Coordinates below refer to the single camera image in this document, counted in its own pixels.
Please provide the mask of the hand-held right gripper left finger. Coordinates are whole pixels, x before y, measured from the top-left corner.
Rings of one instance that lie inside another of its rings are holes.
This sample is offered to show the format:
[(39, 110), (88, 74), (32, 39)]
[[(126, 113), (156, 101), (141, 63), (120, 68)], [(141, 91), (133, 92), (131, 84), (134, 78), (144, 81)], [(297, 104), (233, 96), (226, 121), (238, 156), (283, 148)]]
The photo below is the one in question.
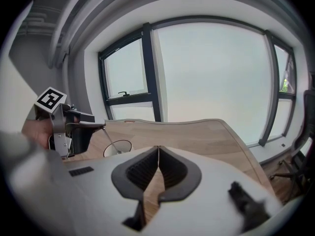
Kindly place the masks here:
[(72, 179), (100, 211), (104, 228), (140, 232), (147, 225), (144, 192), (158, 168), (158, 147), (65, 164)]

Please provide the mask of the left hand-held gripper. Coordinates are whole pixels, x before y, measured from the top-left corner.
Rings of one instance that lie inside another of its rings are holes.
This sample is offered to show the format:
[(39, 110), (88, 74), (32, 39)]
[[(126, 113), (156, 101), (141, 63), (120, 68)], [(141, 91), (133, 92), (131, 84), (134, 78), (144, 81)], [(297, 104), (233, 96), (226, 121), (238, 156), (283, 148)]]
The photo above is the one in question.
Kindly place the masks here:
[(36, 117), (48, 117), (52, 123), (49, 149), (58, 152), (61, 158), (86, 152), (92, 135), (106, 126), (105, 123), (95, 123), (93, 115), (66, 104), (66, 98), (65, 93), (48, 87), (34, 103)]

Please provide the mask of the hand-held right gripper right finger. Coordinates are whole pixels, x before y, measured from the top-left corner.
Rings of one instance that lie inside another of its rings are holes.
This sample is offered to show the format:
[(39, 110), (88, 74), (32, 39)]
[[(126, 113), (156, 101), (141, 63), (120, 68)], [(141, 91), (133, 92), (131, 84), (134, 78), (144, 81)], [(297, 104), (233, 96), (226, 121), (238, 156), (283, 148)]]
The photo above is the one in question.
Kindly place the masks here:
[(199, 167), (201, 182), (183, 201), (161, 203), (147, 225), (147, 235), (238, 236), (244, 220), (228, 193), (234, 181), (255, 201), (263, 201), (270, 216), (282, 209), (274, 194), (234, 166), (189, 151), (170, 150)]

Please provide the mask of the person's left hand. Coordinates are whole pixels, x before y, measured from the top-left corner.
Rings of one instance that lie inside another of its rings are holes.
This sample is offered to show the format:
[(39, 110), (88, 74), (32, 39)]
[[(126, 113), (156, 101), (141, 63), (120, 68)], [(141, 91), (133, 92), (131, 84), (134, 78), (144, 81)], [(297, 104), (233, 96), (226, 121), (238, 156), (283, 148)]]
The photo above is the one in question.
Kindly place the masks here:
[(26, 120), (22, 133), (28, 138), (36, 141), (43, 148), (49, 148), (49, 137), (53, 134), (52, 123), (50, 119)]

